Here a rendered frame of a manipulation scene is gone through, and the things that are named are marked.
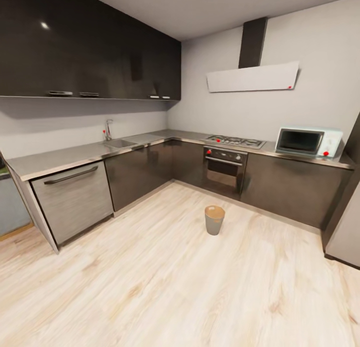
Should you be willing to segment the trash can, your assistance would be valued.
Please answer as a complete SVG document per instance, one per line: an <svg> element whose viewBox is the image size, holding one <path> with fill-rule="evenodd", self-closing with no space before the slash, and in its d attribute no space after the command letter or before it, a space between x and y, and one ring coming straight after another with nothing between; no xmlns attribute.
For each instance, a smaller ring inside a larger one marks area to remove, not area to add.
<svg viewBox="0 0 360 347"><path fill-rule="evenodd" d="M226 212L218 205L209 205L204 210L206 231L212 235L217 236L221 230Z"/></svg>

